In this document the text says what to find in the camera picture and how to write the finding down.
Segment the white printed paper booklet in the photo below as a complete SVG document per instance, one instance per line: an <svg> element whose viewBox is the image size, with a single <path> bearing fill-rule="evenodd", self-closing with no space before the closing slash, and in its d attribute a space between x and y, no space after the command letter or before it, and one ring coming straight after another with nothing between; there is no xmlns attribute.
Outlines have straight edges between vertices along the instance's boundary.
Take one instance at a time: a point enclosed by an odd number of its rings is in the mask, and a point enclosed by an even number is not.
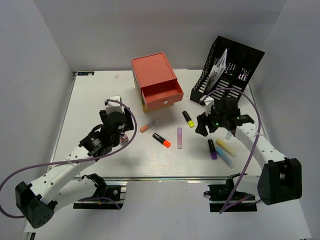
<svg viewBox="0 0 320 240"><path fill-rule="evenodd" d="M226 70L226 60L227 60L227 54L228 54L228 49L226 48L221 55L221 58L215 64L209 74L208 80L206 82L206 85L204 87L203 93L207 95L211 89L213 88L215 82L220 78L222 73Z"/></svg>

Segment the coral top drawer box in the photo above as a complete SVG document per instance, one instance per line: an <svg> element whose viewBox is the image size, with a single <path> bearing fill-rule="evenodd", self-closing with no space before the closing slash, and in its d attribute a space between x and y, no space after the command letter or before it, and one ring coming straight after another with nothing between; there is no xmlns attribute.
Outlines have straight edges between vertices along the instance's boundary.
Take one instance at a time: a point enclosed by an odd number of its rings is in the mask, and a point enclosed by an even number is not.
<svg viewBox="0 0 320 240"><path fill-rule="evenodd" d="M145 104L183 100L184 92L164 52L134 58L131 67Z"/></svg>

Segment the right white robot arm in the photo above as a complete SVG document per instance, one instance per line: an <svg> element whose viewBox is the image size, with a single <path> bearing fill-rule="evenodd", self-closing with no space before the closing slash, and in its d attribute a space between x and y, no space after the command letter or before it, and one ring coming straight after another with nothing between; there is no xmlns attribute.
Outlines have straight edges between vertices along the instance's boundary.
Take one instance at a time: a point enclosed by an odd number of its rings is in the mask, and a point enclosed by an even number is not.
<svg viewBox="0 0 320 240"><path fill-rule="evenodd" d="M226 97L214 100L202 97L205 111L197 116L196 133L206 137L218 128L225 128L249 151L261 168L260 176L238 174L226 182L226 195L236 200L243 193L259 197L266 205L273 205L302 197L302 165L296 158L279 152L258 133L260 124L247 114L241 114L237 100Z"/></svg>

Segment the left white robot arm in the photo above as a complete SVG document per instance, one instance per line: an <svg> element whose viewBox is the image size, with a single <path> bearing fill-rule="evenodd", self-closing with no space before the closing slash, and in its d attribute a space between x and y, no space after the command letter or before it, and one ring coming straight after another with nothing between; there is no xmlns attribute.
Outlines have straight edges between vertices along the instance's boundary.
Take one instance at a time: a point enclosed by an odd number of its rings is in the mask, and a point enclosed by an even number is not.
<svg viewBox="0 0 320 240"><path fill-rule="evenodd" d="M57 164L29 184L22 181L15 187L16 205L34 229L45 225L55 212L69 204L106 196L107 185L96 173L85 174L78 181L73 178L111 153L134 125L130 111L121 106L101 110L99 115L102 123L79 142L65 164Z"/></svg>

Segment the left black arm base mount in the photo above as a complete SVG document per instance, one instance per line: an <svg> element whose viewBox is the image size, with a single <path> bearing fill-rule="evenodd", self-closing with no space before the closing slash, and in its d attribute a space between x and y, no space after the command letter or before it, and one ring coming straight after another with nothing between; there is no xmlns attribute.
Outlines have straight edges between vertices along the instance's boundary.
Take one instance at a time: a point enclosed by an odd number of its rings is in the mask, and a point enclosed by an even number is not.
<svg viewBox="0 0 320 240"><path fill-rule="evenodd" d="M97 174L83 175L81 180L91 180L97 190L87 200L73 204L73 209L81 210L120 210L125 200L124 186L109 184Z"/></svg>

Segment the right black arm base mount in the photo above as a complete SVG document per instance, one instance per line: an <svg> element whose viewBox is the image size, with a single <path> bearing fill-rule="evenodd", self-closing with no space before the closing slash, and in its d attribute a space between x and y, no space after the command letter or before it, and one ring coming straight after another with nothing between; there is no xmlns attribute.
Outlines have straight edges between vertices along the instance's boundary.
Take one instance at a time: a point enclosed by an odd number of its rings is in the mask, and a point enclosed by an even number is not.
<svg viewBox="0 0 320 240"><path fill-rule="evenodd" d="M233 187L233 179L239 177L240 173L228 176L224 184L210 184L208 190L203 193L205 197L209 198L209 210L211 213L218 213L226 200L228 199ZM238 203L227 210L227 213L244 213L244 212L257 212L257 202L255 196L251 196L246 200Z"/></svg>

